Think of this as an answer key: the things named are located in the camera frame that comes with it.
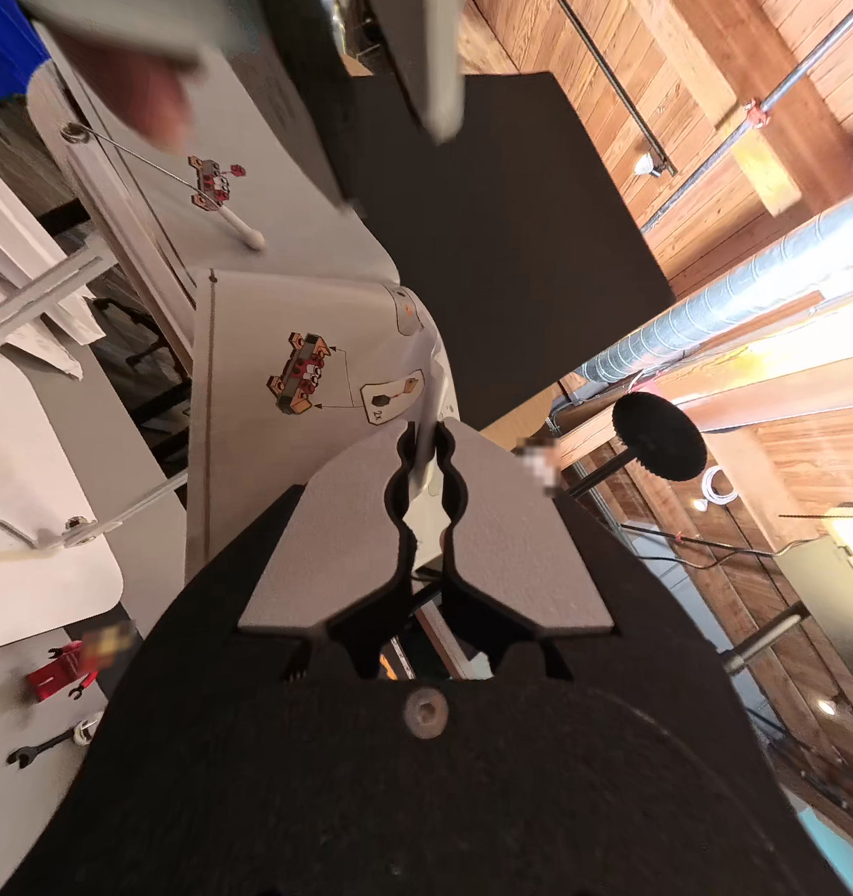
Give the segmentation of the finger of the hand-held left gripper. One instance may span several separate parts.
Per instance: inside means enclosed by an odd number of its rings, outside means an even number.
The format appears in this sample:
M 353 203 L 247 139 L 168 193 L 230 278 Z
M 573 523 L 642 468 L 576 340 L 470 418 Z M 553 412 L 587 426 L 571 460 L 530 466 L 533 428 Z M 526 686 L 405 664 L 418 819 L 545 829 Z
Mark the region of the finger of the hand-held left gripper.
M 434 144 L 453 140 L 465 105 L 460 1 L 371 1 L 393 72 Z
M 28 18 L 73 64 L 100 57 L 194 69 L 203 51 L 226 44 L 221 1 L 25 1 Z

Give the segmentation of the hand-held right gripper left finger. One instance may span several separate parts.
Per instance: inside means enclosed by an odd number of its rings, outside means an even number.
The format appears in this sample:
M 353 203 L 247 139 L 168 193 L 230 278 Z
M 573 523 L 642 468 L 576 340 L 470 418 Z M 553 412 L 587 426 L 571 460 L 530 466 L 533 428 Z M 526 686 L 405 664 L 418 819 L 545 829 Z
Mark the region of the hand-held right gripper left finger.
M 256 583 L 240 633 L 340 644 L 359 676 L 414 608 L 417 539 L 404 521 L 416 426 L 395 420 L 355 442 L 304 487 Z

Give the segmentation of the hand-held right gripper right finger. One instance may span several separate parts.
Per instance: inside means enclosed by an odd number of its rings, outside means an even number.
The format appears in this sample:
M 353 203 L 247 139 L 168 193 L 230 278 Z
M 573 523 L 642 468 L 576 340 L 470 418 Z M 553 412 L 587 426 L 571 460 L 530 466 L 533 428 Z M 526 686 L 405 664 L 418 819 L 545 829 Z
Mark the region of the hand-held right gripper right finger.
M 614 632 L 611 612 L 556 503 L 551 442 L 507 451 L 460 420 L 436 428 L 443 473 L 443 614 L 493 674 L 516 644 Z

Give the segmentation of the red lego minifigure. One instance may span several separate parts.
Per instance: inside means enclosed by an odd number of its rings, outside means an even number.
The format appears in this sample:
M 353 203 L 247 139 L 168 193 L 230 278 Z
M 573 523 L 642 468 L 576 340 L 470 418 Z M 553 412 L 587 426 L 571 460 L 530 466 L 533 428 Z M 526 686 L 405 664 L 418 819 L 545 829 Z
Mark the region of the red lego minifigure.
M 71 700 L 82 698 L 98 678 L 96 666 L 83 660 L 83 647 L 82 640 L 74 640 L 49 650 L 49 662 L 25 677 L 33 700 L 49 700 L 62 690 Z

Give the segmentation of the person's left hand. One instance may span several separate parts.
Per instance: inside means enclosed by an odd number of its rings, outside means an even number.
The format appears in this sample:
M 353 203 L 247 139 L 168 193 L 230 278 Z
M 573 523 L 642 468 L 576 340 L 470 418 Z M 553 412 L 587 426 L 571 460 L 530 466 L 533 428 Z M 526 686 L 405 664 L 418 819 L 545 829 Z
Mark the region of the person's left hand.
M 163 152 L 186 153 L 194 123 L 186 81 L 196 61 L 51 32 L 74 70 L 126 127 Z

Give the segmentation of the blue storage bin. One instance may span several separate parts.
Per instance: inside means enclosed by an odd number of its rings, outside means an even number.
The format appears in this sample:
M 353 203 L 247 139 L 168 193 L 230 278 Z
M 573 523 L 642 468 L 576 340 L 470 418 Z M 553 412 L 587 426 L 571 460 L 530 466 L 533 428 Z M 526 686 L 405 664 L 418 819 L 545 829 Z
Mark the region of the blue storage bin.
M 48 51 L 18 4 L 0 1 L 0 99 L 24 95 L 31 76 L 48 59 Z

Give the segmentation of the black round lamp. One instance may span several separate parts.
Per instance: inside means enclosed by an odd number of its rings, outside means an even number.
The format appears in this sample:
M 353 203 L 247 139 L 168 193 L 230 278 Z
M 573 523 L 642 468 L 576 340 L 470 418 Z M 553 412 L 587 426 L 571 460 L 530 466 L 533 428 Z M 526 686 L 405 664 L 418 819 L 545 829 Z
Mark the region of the black round lamp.
M 626 394 L 612 405 L 611 422 L 622 453 L 583 476 L 566 490 L 567 496 L 585 496 L 630 462 L 671 482 L 685 482 L 705 470 L 708 453 L 701 432 L 666 399 L 648 392 Z

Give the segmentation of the black panel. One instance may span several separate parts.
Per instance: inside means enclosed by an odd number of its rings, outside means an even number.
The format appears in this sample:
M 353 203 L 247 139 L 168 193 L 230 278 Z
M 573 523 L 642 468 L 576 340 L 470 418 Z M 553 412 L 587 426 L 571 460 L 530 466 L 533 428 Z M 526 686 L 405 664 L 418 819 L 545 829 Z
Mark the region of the black panel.
M 676 301 L 555 75 L 465 76 L 435 145 L 390 75 L 351 80 L 358 199 L 481 430 Z

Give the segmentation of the metal rod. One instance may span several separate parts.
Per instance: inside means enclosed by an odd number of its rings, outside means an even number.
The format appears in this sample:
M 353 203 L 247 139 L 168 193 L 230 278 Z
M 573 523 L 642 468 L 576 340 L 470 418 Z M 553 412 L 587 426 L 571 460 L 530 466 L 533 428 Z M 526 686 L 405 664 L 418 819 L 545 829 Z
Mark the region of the metal rod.
M 180 487 L 186 486 L 188 477 L 188 468 L 179 471 L 107 520 L 97 521 L 88 520 L 82 516 L 72 517 L 64 523 L 63 531 L 58 535 L 47 534 L 45 536 L 33 537 L 3 519 L 0 519 L 0 531 L 16 539 L 18 543 L 27 546 L 32 551 L 50 552 L 71 549 L 92 542 L 121 527 L 125 522 L 152 506 L 159 499 L 173 494 Z

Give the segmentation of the white paper bag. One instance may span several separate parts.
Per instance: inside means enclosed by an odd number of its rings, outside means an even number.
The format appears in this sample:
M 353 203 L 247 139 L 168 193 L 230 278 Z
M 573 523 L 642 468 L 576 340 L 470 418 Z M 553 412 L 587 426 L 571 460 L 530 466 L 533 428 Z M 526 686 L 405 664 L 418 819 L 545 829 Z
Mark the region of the white paper bag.
M 104 336 L 88 282 L 114 263 L 96 238 L 67 255 L 0 177 L 0 347 L 13 346 L 80 381 L 80 362 L 51 329 L 80 346 Z

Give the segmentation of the silver air duct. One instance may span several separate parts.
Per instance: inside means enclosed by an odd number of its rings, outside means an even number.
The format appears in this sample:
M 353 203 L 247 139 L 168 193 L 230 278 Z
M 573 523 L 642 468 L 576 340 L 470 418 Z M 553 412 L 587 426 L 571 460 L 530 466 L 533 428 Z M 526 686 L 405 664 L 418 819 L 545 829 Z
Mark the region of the silver air duct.
M 677 302 L 576 368 L 613 384 L 684 357 L 702 343 L 853 272 L 853 195 Z

